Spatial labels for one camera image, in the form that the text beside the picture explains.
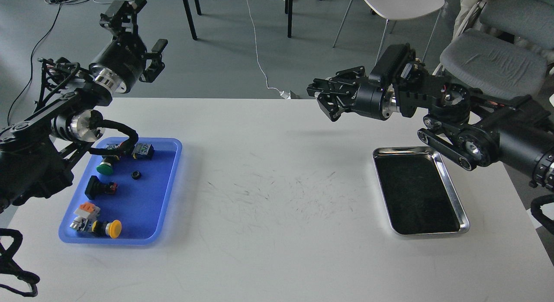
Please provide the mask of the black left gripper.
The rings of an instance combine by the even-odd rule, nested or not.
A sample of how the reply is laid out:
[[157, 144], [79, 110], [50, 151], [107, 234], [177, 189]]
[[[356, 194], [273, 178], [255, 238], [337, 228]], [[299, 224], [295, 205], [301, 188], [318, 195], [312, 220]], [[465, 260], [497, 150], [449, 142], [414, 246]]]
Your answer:
[[[115, 0], [105, 13], [100, 14], [100, 26], [113, 37], [89, 65], [89, 71], [97, 76], [103, 69], [111, 70], [122, 80], [117, 93], [128, 93], [138, 79], [145, 83], [154, 82], [165, 68], [162, 52], [168, 40], [158, 39], [151, 51], [146, 52], [138, 34], [137, 14], [146, 4], [147, 0]], [[151, 61], [147, 68], [146, 60]]]

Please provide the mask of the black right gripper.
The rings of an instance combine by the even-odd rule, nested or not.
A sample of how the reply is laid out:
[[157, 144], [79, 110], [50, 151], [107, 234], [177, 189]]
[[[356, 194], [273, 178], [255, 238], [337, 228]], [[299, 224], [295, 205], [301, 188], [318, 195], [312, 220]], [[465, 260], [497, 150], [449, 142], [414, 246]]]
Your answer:
[[306, 91], [314, 97], [322, 112], [332, 121], [343, 112], [385, 121], [399, 111], [392, 87], [377, 87], [368, 83], [364, 66], [340, 70], [334, 77], [314, 79]]

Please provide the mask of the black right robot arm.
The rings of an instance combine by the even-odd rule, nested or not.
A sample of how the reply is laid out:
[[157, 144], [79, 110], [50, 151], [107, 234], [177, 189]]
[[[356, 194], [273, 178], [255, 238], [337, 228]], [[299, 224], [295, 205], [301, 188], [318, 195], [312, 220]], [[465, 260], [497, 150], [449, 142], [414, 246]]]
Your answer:
[[345, 112], [386, 120], [428, 111], [418, 138], [465, 170], [503, 162], [530, 177], [531, 187], [553, 190], [553, 123], [530, 96], [511, 100], [428, 74], [422, 64], [342, 70], [307, 87], [331, 121]]

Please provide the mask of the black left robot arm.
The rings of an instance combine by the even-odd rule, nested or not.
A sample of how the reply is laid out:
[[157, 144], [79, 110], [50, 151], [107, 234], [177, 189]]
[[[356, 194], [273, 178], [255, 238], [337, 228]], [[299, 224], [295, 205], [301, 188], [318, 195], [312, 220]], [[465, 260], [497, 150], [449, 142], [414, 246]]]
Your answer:
[[71, 186], [73, 167], [89, 152], [127, 154], [139, 139], [132, 128], [104, 119], [115, 93], [137, 81], [152, 83], [163, 71], [166, 39], [150, 51], [138, 33], [137, 14], [147, 0], [115, 0], [100, 16], [112, 40], [88, 68], [65, 58], [42, 64], [41, 93], [34, 113], [1, 130], [1, 210], [31, 197], [49, 198]]

